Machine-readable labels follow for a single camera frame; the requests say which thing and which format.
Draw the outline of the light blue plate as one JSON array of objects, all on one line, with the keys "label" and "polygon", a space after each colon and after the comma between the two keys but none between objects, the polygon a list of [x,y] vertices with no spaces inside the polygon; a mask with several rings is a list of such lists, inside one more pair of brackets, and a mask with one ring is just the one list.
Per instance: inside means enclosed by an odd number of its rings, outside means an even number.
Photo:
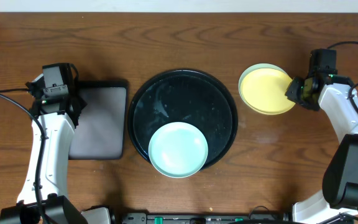
[{"label": "light blue plate", "polygon": [[184,122],[173,122],[154,132],[148,151],[150,162],[159,173],[181,179],[201,170],[209,148],[198,128]]},{"label": "light blue plate", "polygon": [[241,86],[242,86],[242,81],[245,79],[246,75],[249,74],[250,72],[253,72],[254,70],[258,70],[258,69],[261,69],[261,68],[271,68],[271,69],[274,69],[274,70],[278,70],[284,74],[287,75],[287,73],[280,67],[276,66],[276,65],[273,65],[273,64],[270,64],[270,63],[257,63],[257,64],[254,64],[254,65],[251,65],[250,67],[248,67],[247,69],[245,69],[243,71],[243,73],[241,74],[240,78],[239,78],[239,82],[238,82],[238,90],[239,90],[239,95],[242,99],[242,101],[246,104],[246,100],[244,98],[244,96],[242,95],[242,90],[241,90]]}]

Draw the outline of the yellow plate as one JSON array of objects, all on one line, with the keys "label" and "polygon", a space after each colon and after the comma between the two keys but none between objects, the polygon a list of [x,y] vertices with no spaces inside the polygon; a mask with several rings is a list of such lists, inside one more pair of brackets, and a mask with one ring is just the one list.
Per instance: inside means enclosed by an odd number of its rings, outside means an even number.
[{"label": "yellow plate", "polygon": [[288,100],[285,92],[292,79],[271,68],[261,68],[246,75],[242,81],[242,95],[254,111],[276,115],[291,110],[295,103]]}]

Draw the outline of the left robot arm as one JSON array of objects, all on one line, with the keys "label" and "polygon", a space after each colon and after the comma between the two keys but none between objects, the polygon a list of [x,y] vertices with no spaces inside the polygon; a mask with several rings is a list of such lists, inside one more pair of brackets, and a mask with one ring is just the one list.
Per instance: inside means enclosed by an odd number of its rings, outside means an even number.
[{"label": "left robot arm", "polygon": [[77,84],[72,63],[44,65],[26,84],[34,97],[27,111],[33,131],[29,168],[16,205],[1,210],[0,223],[86,223],[67,191],[70,145],[86,105]]}]

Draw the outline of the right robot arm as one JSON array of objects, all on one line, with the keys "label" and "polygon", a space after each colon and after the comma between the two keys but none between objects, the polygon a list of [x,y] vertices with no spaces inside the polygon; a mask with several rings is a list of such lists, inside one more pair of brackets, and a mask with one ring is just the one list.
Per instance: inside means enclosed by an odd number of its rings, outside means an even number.
[{"label": "right robot arm", "polygon": [[353,222],[358,219],[358,95],[349,77],[338,75],[336,51],[310,53],[308,74],[295,77],[286,97],[308,109],[323,110],[339,141],[324,176],[322,189],[293,205],[295,223]]}]

